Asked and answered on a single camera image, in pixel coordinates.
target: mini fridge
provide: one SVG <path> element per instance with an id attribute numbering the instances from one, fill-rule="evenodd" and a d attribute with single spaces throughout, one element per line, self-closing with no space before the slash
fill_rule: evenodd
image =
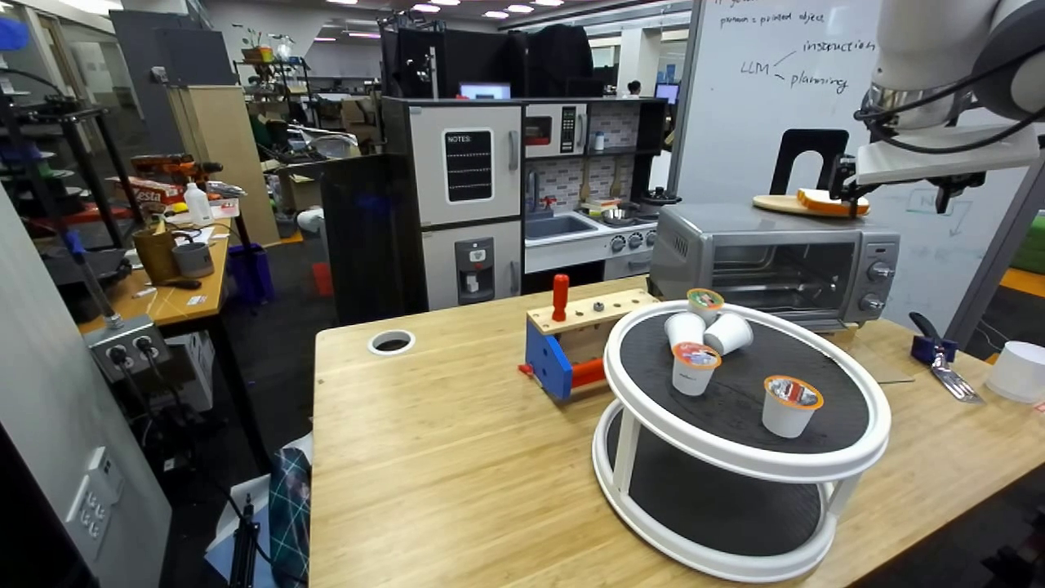
<path id="1" fill-rule="evenodd" d="M 387 103 L 390 151 L 407 159 L 428 306 L 518 295 L 522 109 Z"/>

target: red object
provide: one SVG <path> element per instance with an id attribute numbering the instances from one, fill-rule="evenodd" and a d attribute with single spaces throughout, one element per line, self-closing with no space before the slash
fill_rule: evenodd
<path id="1" fill-rule="evenodd" d="M 570 276 L 552 279 L 552 319 L 565 319 Z"/>
<path id="2" fill-rule="evenodd" d="M 608 379 L 608 368 L 601 366 L 601 360 L 587 360 L 572 368 L 572 389 L 603 381 L 603 379 Z"/>
<path id="3" fill-rule="evenodd" d="M 314 291 L 317 297 L 333 297 L 333 276 L 328 262 L 314 262 Z"/>

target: white cup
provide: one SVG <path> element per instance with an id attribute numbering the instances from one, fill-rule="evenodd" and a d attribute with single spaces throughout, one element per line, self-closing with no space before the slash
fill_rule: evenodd
<path id="1" fill-rule="evenodd" d="M 679 342 L 674 346 L 674 387 L 679 395 L 703 395 L 708 391 L 708 381 L 714 368 L 723 366 L 723 357 L 712 346 L 703 342 Z"/>
<path id="2" fill-rule="evenodd" d="M 1008 403 L 1045 403 L 1045 346 L 1008 339 L 985 377 L 985 389 Z"/>
<path id="3" fill-rule="evenodd" d="M 823 409 L 819 389 L 793 377 L 769 377 L 760 426 L 779 437 L 799 437 L 809 417 Z"/>
<path id="4" fill-rule="evenodd" d="M 723 313 L 708 329 L 706 342 L 714 346 L 723 357 L 751 346 L 755 332 L 740 313 Z"/>
<path id="5" fill-rule="evenodd" d="M 670 350 L 677 350 L 679 342 L 706 342 L 706 319 L 697 313 L 674 313 L 670 319 L 664 319 L 664 332 Z"/>

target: black cable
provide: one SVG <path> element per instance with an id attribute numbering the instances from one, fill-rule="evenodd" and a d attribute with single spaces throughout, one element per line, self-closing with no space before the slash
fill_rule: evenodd
<path id="1" fill-rule="evenodd" d="M 989 134 L 984 141 L 972 141 L 972 143 L 955 143 L 955 147 L 920 147 L 920 143 L 907 143 L 907 141 L 894 141 L 894 136 L 883 136 L 885 143 L 892 147 L 903 147 L 903 151 L 911 151 L 911 153 L 962 153 L 962 151 L 979 151 L 985 143 L 996 143 L 1004 136 L 1013 136 L 1019 134 L 1022 129 L 1034 124 L 1038 118 L 1045 115 L 1045 109 L 1038 109 L 1034 115 L 1022 118 L 1019 124 L 1001 130 L 1001 134 Z"/>
<path id="2" fill-rule="evenodd" d="M 239 503 L 232 501 L 232 493 L 224 493 L 224 503 L 232 508 L 232 513 L 236 513 L 236 519 L 243 524 L 243 526 L 254 526 L 254 519 L 249 519 L 243 509 L 239 509 Z M 270 565 L 270 557 L 263 550 L 263 538 L 259 538 L 263 533 L 254 533 L 254 553 Z"/>
<path id="3" fill-rule="evenodd" d="M 883 121 L 883 118 L 892 118 L 892 115 L 903 115 L 903 111 L 911 111 L 911 109 L 923 109 L 923 106 L 931 106 L 931 103 L 940 103 L 944 96 L 957 96 L 957 92 L 962 92 L 962 90 L 969 90 L 969 86 L 977 86 L 977 82 L 984 82 L 984 78 L 989 78 L 989 77 L 996 77 L 996 71 L 1004 71 L 1004 69 L 1013 69 L 1013 65 L 1038 55 L 1043 48 L 1045 48 L 1045 47 L 1029 48 L 1029 53 L 1019 53 L 1017 59 L 1007 59 L 1007 63 L 1001 63 L 1001 65 L 992 65 L 992 69 L 984 69 L 979 77 L 967 77 L 967 78 L 960 78 L 960 82 L 955 82 L 955 86 L 944 86 L 944 90 L 934 92 L 934 96 L 923 96 L 923 97 L 919 97 L 919 103 L 907 103 L 907 106 L 898 106 L 898 109 L 890 109 L 890 111 L 872 111 L 872 115 Z"/>
<path id="4" fill-rule="evenodd" d="M 35 71 L 27 71 L 27 69 L 0 69 L 0 77 L 23 77 L 23 78 L 33 78 L 33 82 L 39 82 L 39 86 L 45 86 L 45 90 L 54 90 L 55 96 L 62 96 L 66 97 L 66 92 L 55 86 L 55 82 L 48 82 L 48 78 L 44 78 L 44 77 L 35 77 Z"/>

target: whiteboard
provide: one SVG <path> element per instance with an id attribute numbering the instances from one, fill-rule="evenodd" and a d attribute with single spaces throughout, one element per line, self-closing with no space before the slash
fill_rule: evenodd
<path id="1" fill-rule="evenodd" d="M 875 71 L 875 0 L 703 0 L 685 65 L 684 134 L 674 194 L 685 202 L 745 200 L 771 190 L 788 129 L 845 129 L 850 153 L 866 143 L 851 121 Z M 799 159 L 793 185 L 812 185 L 819 158 Z M 952 328 L 1027 171 L 996 171 L 979 190 L 934 213 L 939 190 L 875 190 L 872 216 L 903 234 L 903 262 L 885 316 L 907 311 Z"/>

